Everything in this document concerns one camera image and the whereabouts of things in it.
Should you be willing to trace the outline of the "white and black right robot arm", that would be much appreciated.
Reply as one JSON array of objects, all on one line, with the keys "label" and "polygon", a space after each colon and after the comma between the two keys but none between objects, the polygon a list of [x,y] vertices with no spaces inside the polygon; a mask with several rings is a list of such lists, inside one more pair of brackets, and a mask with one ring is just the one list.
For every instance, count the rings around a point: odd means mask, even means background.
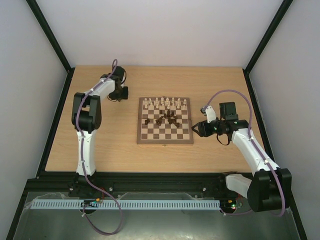
[{"label": "white and black right robot arm", "polygon": [[247,199],[254,212],[279,210],[279,215],[283,215],[290,206],[292,175],[287,168],[280,168],[261,147],[252,130],[252,121],[239,119],[234,102],[220,103],[219,117],[210,105],[200,111],[206,120],[191,129],[200,137],[226,135],[228,142],[239,149],[252,173],[251,179],[236,172],[226,173],[225,179],[218,183],[218,191],[224,196],[236,192]]}]

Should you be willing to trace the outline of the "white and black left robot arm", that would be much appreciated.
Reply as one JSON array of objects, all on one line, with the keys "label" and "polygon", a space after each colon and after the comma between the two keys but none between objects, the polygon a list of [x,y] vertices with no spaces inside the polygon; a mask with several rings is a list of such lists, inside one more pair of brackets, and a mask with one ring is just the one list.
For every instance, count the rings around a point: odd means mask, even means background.
[{"label": "white and black left robot arm", "polygon": [[92,176],[96,172],[95,141],[102,123],[101,102],[106,98],[113,102],[127,100],[129,89],[124,86],[125,81],[126,70],[114,66],[111,73],[102,75],[93,88],[74,94],[71,123],[78,139],[76,173],[80,176]]}]

